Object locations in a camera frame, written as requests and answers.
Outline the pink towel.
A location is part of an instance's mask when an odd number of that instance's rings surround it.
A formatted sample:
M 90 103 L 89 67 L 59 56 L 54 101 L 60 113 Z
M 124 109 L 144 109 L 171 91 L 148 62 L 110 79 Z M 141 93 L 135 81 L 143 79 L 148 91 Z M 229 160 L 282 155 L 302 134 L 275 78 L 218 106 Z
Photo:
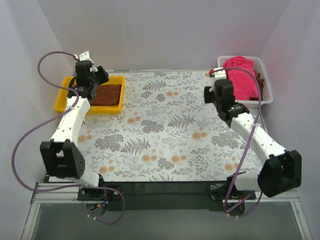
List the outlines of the pink towel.
M 237 67 L 242 68 L 254 75 L 254 61 L 243 56 L 235 56 L 222 65 L 223 68 Z M 256 82 L 246 72 L 230 69 L 226 71 L 229 80 L 233 84 L 235 99 L 239 101 L 249 101 L 251 98 L 258 98 L 258 89 Z

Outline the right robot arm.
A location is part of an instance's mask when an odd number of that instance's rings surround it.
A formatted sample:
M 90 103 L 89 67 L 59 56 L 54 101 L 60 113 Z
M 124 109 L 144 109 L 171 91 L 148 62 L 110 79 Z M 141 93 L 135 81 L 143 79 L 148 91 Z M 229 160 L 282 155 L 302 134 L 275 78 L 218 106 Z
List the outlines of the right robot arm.
M 258 191 L 271 198 L 302 184 L 302 156 L 287 150 L 255 123 L 249 109 L 235 100 L 233 84 L 228 79 L 205 86 L 204 102 L 212 103 L 219 118 L 245 140 L 262 164 L 257 172 L 237 171 L 227 178 L 227 194 L 232 191 Z

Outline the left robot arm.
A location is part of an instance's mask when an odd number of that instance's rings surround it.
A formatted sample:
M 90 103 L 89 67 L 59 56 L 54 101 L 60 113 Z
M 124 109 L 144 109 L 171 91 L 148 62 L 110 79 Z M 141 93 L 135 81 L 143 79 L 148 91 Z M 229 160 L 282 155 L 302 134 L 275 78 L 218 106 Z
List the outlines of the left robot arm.
M 75 72 L 70 83 L 76 85 L 69 85 L 66 114 L 50 140 L 40 144 L 40 153 L 49 176 L 86 187 L 98 187 L 100 176 L 86 168 L 86 161 L 78 149 L 78 137 L 97 88 L 109 80 L 109 75 L 89 58 L 76 62 Z

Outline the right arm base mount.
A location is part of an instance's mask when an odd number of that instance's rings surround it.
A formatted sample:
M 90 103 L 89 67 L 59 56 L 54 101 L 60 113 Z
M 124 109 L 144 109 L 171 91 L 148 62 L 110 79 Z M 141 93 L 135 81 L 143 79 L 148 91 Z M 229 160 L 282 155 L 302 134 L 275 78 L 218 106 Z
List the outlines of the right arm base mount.
M 207 183 L 206 185 L 206 194 L 205 198 L 211 201 L 219 201 L 224 200 L 227 196 L 228 186 L 226 184 L 217 184 L 217 183 Z M 229 195 L 229 200 L 243 200 L 248 197 L 247 200 L 256 200 L 257 196 L 255 193 L 251 193 L 250 191 L 239 191 L 236 190 L 235 187 L 232 188 L 231 193 Z

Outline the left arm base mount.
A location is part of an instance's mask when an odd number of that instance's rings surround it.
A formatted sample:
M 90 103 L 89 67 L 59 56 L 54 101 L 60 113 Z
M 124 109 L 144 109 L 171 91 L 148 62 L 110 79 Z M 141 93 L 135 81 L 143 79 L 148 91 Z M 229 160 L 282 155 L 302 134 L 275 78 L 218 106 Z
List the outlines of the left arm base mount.
M 120 201 L 120 195 L 114 190 L 80 188 L 77 195 L 78 201 Z

